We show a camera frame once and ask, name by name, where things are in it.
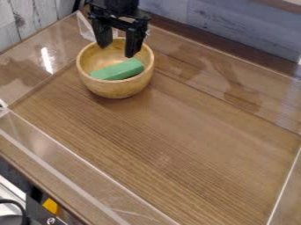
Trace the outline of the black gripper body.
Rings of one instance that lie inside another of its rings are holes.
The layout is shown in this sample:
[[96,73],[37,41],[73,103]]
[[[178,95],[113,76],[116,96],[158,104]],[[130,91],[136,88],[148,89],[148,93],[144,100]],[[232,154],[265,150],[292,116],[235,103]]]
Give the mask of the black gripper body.
[[141,10],[140,3],[89,3],[90,20],[106,20],[112,28],[128,31],[140,28],[149,31],[152,17]]

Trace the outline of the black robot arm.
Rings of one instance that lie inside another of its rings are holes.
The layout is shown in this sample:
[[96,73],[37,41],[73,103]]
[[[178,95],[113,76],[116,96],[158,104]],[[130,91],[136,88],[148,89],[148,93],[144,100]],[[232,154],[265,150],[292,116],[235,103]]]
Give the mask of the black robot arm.
[[101,48],[113,44],[113,29],[125,31],[125,56],[133,58],[141,51],[149,34],[152,17],[140,9],[141,0],[87,0],[89,18]]

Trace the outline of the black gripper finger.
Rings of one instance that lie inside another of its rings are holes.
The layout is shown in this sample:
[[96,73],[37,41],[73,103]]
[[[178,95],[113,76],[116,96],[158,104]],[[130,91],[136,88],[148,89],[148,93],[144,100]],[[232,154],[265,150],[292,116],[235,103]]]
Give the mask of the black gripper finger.
[[106,20],[93,20],[93,31],[101,48],[108,48],[113,43],[113,29]]
[[141,51],[142,43],[146,37],[146,30],[140,28],[130,28],[126,31],[126,48],[125,48],[125,55],[129,58]]

